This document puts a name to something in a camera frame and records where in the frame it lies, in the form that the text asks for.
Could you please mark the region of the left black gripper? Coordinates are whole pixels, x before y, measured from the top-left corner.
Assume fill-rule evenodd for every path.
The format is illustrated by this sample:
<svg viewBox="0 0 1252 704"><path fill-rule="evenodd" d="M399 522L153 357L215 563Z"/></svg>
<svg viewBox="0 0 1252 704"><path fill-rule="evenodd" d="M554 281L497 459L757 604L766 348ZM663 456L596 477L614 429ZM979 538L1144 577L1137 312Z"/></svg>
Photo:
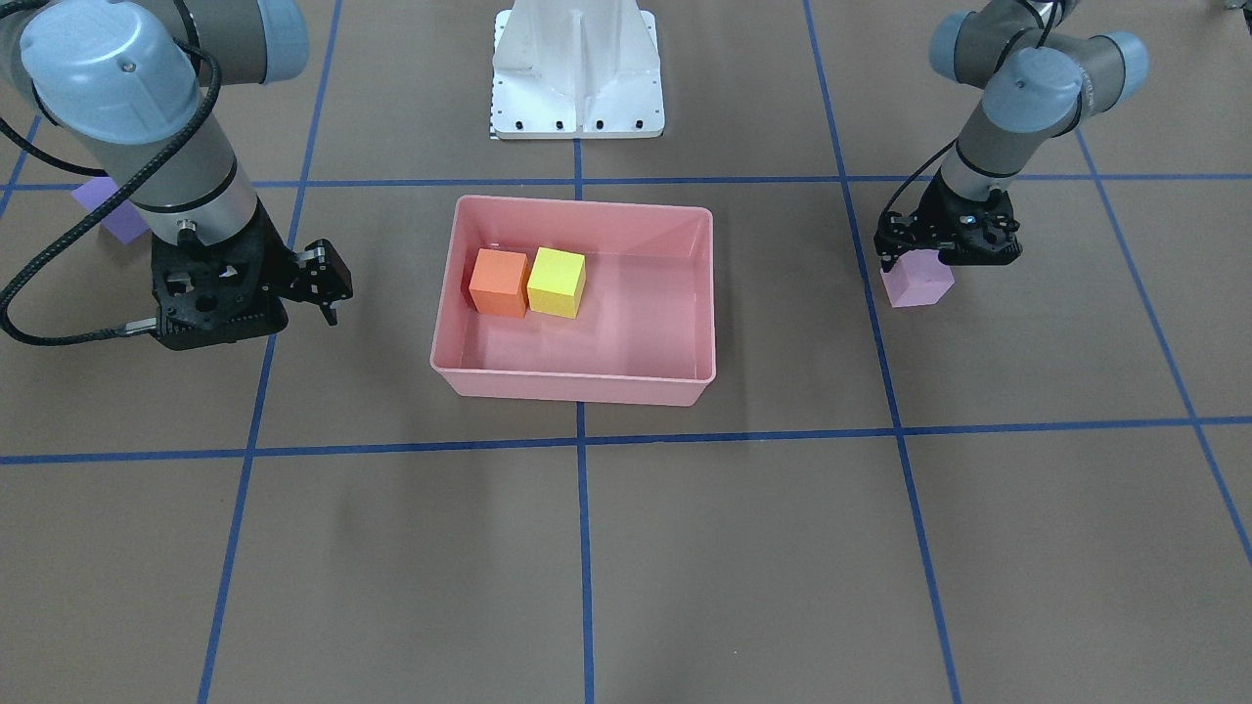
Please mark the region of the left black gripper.
<svg viewBox="0 0 1252 704"><path fill-rule="evenodd" d="M993 189L973 200L939 175L921 192L911 215L884 210L876 218L873 249L881 273L890 273L904 254L935 251L945 266L1007 266L1020 256L1019 222L1007 190Z"/></svg>

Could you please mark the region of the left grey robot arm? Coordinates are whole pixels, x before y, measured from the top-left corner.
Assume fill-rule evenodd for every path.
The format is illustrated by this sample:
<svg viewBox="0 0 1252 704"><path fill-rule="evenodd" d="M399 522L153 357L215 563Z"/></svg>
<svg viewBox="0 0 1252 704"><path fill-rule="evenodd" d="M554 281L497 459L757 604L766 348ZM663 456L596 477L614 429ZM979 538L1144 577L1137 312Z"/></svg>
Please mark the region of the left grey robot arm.
<svg viewBox="0 0 1252 704"><path fill-rule="evenodd" d="M929 61L982 96L934 157L936 174L916 209L881 209L873 246L881 272L909 252L944 266L1007 266L1020 256L1009 188L1038 148L1141 91L1151 58L1141 38L1114 31L1087 39L1058 33L1073 1L990 1L935 28Z"/></svg>

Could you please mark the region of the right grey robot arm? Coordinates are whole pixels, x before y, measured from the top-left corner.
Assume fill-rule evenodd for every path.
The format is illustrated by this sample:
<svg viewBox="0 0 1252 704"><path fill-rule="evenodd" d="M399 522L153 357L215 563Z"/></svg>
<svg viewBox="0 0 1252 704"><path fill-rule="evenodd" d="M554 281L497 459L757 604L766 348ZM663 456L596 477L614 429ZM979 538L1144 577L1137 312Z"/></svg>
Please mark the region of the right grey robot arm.
<svg viewBox="0 0 1252 704"><path fill-rule="evenodd" d="M285 329L285 299L316 306L327 324L351 299L351 271L331 241L285 246L232 140L214 116L224 86L299 76L307 20L294 1L8 1L3 76L96 160L88 168L3 134L58 169L111 178L111 194L28 262L3 288L3 308L58 256L121 205L151 232L151 318L78 334L34 334L28 346L76 346L148 334L174 351Z"/></svg>

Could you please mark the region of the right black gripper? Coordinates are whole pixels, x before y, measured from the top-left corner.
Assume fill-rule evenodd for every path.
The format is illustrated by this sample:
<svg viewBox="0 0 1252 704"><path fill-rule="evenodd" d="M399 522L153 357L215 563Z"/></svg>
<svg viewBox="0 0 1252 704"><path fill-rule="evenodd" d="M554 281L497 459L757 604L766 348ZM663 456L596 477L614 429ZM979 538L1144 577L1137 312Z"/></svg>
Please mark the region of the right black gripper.
<svg viewBox="0 0 1252 704"><path fill-rule="evenodd" d="M156 238L151 243L151 291L162 346L174 351L268 337L287 328L285 304L268 292L275 267L290 251L263 204L245 227L197 253ZM353 297L352 273L336 246L321 238L290 254L285 299L317 306L338 326L338 307Z"/></svg>

